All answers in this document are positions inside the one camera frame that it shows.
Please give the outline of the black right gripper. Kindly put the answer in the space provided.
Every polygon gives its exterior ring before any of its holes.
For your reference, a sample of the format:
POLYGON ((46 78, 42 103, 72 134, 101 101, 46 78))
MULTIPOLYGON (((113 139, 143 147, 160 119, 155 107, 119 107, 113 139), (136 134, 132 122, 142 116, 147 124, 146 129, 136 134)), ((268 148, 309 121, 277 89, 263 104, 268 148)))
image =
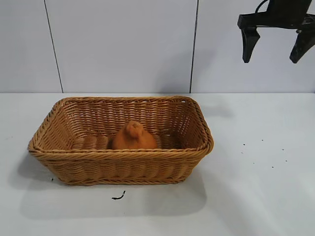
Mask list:
POLYGON ((244 63, 250 61, 260 39, 257 27, 296 30, 298 36, 289 58, 297 63, 315 45, 315 16, 308 13, 311 3, 311 0, 263 0, 254 13, 240 14, 237 26, 242 33, 244 63))

